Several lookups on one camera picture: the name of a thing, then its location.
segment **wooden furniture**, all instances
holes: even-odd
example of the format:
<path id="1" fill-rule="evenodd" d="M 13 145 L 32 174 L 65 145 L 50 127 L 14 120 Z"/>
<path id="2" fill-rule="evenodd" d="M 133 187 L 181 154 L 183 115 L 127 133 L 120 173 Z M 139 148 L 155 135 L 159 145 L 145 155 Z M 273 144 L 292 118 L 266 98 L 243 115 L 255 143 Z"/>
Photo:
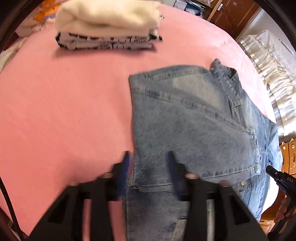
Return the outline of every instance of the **wooden furniture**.
<path id="1" fill-rule="evenodd" d="M 199 3 L 203 6 L 205 6 L 205 11 L 203 13 L 203 19 L 206 19 L 207 21 L 210 21 L 212 17 L 214 16 L 215 12 L 218 10 L 220 4 L 223 0 L 214 0 L 211 2 L 211 4 L 203 3 L 200 0 L 192 0 L 193 2 Z"/>
<path id="2" fill-rule="evenodd" d="M 211 21 L 234 39 L 260 10 L 259 5 L 253 0 L 214 0 L 211 4 L 203 3 L 201 0 L 192 1 L 205 6 L 203 19 Z"/>
<path id="3" fill-rule="evenodd" d="M 280 145 L 280 149 L 283 154 L 283 165 L 281 171 L 296 177 L 296 140 Z M 262 214 L 259 224 L 266 234 L 268 234 L 274 226 L 276 213 L 278 212 L 279 207 L 281 206 L 281 201 L 285 198 L 285 196 L 286 195 L 279 190 L 278 196 L 273 205 Z"/>

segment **black tool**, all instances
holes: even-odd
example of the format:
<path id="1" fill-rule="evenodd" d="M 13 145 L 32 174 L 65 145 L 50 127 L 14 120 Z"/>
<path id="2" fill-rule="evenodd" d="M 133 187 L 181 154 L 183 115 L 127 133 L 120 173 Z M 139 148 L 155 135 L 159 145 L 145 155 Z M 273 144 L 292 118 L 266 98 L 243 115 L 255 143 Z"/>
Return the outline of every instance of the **black tool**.
<path id="1" fill-rule="evenodd" d="M 272 166 L 266 168 L 268 173 L 275 181 L 279 188 L 287 195 L 286 217 L 279 221 L 268 233 L 270 241 L 292 241 L 296 236 L 296 178 L 288 173 L 279 172 Z"/>
<path id="2" fill-rule="evenodd" d="M 124 194 L 131 155 L 96 180 L 68 186 L 37 223 L 28 241 L 82 241 L 83 202 L 91 199 L 90 241 L 114 241 L 108 201 Z"/>
<path id="3" fill-rule="evenodd" d="M 183 241 L 209 241 L 208 201 L 214 203 L 214 234 L 212 240 L 267 241 L 267 237 L 248 208 L 230 186 L 188 179 L 185 165 L 168 153 L 168 165 L 174 190 L 180 201 L 190 201 Z"/>

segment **stack of folded clothes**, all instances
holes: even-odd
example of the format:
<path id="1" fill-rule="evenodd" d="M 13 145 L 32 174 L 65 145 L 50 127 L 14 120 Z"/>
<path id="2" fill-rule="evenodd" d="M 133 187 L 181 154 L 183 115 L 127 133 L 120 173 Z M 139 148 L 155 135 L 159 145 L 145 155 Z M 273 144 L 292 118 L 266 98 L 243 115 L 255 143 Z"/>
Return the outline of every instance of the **stack of folded clothes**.
<path id="1" fill-rule="evenodd" d="M 57 12 L 56 41 L 61 48 L 151 49 L 162 41 L 157 1 L 69 0 Z"/>

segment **folded white sweater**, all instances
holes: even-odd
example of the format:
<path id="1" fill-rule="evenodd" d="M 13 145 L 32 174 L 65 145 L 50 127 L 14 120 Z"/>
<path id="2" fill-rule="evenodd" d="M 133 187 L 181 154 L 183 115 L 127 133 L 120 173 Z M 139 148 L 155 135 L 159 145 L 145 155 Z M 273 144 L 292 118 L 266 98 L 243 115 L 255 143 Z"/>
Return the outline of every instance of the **folded white sweater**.
<path id="1" fill-rule="evenodd" d="M 55 18 L 58 32 L 93 37 L 147 35 L 160 22 L 157 1 L 69 0 Z"/>

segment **shelf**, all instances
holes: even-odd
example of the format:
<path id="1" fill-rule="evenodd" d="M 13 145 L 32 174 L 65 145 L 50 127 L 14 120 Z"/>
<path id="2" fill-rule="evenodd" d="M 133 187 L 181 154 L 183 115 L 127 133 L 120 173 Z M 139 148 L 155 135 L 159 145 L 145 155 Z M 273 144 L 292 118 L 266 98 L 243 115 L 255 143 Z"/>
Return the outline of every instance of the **shelf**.
<path id="1" fill-rule="evenodd" d="M 204 3 L 204 2 L 202 2 L 202 1 L 200 1 L 200 0 L 192 0 L 192 2 L 201 3 L 202 5 L 205 5 L 205 6 L 207 6 L 207 7 L 213 8 L 213 7 L 211 7 L 209 4 L 206 4 L 206 3 Z"/>

